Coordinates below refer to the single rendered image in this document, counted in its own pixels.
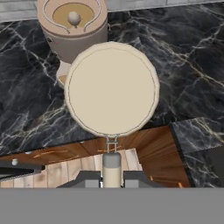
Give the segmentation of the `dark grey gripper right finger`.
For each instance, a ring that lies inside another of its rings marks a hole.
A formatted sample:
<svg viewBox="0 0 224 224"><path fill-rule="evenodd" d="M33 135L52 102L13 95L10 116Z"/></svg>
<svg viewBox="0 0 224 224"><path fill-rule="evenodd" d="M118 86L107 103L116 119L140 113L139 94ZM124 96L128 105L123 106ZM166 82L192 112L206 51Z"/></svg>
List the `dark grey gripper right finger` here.
<svg viewBox="0 0 224 224"><path fill-rule="evenodd" d="M149 180L143 171L124 171L123 172L123 187L124 188L158 188L159 183Z"/></svg>

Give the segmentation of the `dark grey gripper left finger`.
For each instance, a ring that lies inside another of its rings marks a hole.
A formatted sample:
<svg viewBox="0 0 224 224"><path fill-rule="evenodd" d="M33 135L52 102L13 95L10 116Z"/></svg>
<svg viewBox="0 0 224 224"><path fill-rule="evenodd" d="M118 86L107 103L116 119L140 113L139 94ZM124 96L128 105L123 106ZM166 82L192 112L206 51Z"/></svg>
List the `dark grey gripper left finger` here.
<svg viewBox="0 0 224 224"><path fill-rule="evenodd" d="M80 171L76 179L60 185L59 188L100 188L100 171Z"/></svg>

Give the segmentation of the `beige round bar stool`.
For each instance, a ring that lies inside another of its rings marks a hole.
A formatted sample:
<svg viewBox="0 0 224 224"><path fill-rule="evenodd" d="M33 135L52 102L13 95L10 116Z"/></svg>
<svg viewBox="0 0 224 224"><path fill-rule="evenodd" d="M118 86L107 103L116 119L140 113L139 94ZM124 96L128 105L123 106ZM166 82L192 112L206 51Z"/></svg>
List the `beige round bar stool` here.
<svg viewBox="0 0 224 224"><path fill-rule="evenodd" d="M132 45L92 45L70 66L64 86L69 113L84 130L106 139L103 187L122 185L118 140L140 130L153 117L159 89L155 67Z"/></svg>

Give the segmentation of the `dark grey appliance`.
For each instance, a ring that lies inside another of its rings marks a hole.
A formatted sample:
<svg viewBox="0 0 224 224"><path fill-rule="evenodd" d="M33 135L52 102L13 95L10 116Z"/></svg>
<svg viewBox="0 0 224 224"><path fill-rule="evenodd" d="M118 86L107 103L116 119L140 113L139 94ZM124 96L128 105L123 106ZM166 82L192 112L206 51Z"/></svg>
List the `dark grey appliance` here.
<svg viewBox="0 0 224 224"><path fill-rule="evenodd" d="M0 181L38 174L46 168L41 164L27 164L22 162L18 162L17 165L12 165L11 161L0 160Z"/></svg>

